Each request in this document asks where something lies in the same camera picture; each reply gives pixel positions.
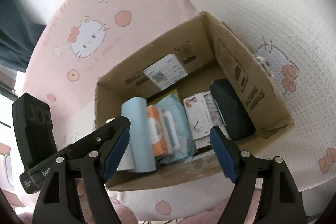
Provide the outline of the dark denim glasses case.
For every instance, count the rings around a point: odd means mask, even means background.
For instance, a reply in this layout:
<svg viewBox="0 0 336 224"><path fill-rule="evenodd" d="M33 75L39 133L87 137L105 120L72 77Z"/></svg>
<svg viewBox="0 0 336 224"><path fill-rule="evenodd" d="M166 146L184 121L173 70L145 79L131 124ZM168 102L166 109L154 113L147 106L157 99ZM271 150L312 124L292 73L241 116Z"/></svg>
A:
<svg viewBox="0 0 336 224"><path fill-rule="evenodd" d="M227 79L214 81L210 92L231 140L239 141L255 134L252 120Z"/></svg>

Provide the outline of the floral printed white card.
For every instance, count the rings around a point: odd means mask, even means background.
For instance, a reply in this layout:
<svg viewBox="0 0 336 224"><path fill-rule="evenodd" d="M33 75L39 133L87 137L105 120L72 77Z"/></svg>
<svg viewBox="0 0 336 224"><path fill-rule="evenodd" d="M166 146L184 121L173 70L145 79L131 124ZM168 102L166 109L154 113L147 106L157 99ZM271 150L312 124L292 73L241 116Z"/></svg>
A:
<svg viewBox="0 0 336 224"><path fill-rule="evenodd" d="M183 99L183 105L185 107L193 139L197 140L209 136L213 122L204 94L197 93Z"/></svg>

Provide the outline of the sticker sheet packet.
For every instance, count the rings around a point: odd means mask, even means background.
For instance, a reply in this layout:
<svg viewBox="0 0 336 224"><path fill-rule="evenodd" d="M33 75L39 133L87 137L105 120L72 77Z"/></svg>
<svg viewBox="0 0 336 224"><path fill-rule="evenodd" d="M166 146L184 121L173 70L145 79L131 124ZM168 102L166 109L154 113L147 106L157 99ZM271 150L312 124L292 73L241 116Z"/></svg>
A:
<svg viewBox="0 0 336 224"><path fill-rule="evenodd" d="M227 139L231 139L228 135L228 132L226 130L226 125L223 121L223 118L220 114L220 111L218 110L217 103L214 101L211 92L205 92L203 93L211 120L213 122L213 126L219 126L219 128L222 130L224 135L226 136ZM210 137L205 136L200 139L197 139L194 141L196 149L200 149L203 147L207 147L210 145Z"/></svg>

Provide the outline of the light blue paper roll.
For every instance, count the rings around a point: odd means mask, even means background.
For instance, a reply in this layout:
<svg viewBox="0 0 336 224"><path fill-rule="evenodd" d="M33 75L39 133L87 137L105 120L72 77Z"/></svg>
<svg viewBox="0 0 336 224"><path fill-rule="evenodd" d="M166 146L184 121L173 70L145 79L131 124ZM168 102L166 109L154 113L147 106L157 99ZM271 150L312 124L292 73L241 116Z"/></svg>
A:
<svg viewBox="0 0 336 224"><path fill-rule="evenodd" d="M135 173L153 172L156 170L156 163L149 132L146 99L142 97L129 99L122 104L121 115L130 121L130 140L117 170Z"/></svg>

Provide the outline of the orange white tissue pack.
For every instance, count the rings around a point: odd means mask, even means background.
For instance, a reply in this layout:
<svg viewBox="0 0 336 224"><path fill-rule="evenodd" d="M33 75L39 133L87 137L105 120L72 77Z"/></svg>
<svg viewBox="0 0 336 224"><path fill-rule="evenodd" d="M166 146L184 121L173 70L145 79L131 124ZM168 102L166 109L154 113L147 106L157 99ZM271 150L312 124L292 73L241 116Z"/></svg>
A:
<svg viewBox="0 0 336 224"><path fill-rule="evenodd" d="M150 105L147 107L147 117L154 157L171 155L173 147L165 124L163 110Z"/></svg>

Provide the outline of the light blue wipes pack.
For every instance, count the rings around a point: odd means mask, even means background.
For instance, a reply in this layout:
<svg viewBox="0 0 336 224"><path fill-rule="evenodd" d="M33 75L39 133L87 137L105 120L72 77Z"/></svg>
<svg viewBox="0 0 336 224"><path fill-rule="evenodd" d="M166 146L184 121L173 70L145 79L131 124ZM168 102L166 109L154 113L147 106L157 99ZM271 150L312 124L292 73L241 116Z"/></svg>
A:
<svg viewBox="0 0 336 224"><path fill-rule="evenodd" d="M195 145L183 105L176 94L169 94L156 105L163 111L163 119L173 147L173 153L164 156L162 164L171 164L191 158Z"/></svg>

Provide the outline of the pink fluffy cloth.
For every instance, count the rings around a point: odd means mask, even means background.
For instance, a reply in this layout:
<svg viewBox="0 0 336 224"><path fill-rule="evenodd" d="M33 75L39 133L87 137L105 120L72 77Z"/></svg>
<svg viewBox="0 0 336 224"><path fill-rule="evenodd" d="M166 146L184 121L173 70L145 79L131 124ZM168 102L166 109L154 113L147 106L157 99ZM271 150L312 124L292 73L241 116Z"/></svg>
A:
<svg viewBox="0 0 336 224"><path fill-rule="evenodd" d="M85 195L84 186L78 186L77 192L79 194L80 205L83 210L84 219L86 223L95 223L92 217L92 213L88 206L87 197ZM256 217L257 207L259 205L261 196L261 190L255 190L252 196L251 205L248 210L247 217L244 223L254 223ZM117 215L121 219L122 223L138 223L138 220L133 211L125 205L122 205L119 201L110 199ZM216 205L213 209L201 212L199 214L178 219L177 223L217 223L223 210L226 208L228 199L224 200L220 204ZM16 214L23 223L32 223L33 220L33 207L17 207Z"/></svg>

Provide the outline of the white shipping label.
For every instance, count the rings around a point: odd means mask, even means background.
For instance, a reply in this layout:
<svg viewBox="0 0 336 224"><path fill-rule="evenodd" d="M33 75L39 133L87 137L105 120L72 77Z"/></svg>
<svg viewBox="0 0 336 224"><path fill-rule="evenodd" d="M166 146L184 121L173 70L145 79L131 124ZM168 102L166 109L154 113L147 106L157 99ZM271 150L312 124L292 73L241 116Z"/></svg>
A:
<svg viewBox="0 0 336 224"><path fill-rule="evenodd" d="M175 54L165 56L142 72L160 90L167 89L188 75Z"/></svg>

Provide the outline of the dark teal curtain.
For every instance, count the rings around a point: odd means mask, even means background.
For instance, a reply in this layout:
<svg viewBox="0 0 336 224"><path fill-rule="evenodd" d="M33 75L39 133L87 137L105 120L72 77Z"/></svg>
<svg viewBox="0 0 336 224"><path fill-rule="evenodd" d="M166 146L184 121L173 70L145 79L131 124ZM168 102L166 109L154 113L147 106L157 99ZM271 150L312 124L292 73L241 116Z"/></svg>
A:
<svg viewBox="0 0 336 224"><path fill-rule="evenodd" d="M33 22L18 0L1 0L1 65L25 73L46 26Z"/></svg>

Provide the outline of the brown cardboard box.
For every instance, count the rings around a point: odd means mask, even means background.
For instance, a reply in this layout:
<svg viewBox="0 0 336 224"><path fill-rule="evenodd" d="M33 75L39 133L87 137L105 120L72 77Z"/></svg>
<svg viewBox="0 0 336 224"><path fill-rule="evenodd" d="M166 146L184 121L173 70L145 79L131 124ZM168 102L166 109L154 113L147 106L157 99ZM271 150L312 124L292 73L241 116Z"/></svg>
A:
<svg viewBox="0 0 336 224"><path fill-rule="evenodd" d="M151 65L176 55L187 75L160 89L144 73ZM261 151L293 125L283 95L246 41L208 12L153 40L100 78L95 94L95 124L121 114L133 97L155 100L176 90L180 99L209 91L212 82L227 79L256 128L240 148Z"/></svg>

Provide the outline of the pink Hello Kitty blanket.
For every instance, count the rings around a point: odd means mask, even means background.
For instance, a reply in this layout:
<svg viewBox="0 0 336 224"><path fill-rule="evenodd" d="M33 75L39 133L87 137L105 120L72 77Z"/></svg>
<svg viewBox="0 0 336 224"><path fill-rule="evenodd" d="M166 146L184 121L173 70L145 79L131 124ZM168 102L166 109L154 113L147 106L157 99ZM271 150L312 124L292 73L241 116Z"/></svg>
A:
<svg viewBox="0 0 336 224"><path fill-rule="evenodd" d="M255 156L281 156L300 191L335 178L335 0L66 0L34 49L23 90L49 104L58 148L95 124L96 85L168 31L208 12L246 41L293 125Z"/></svg>

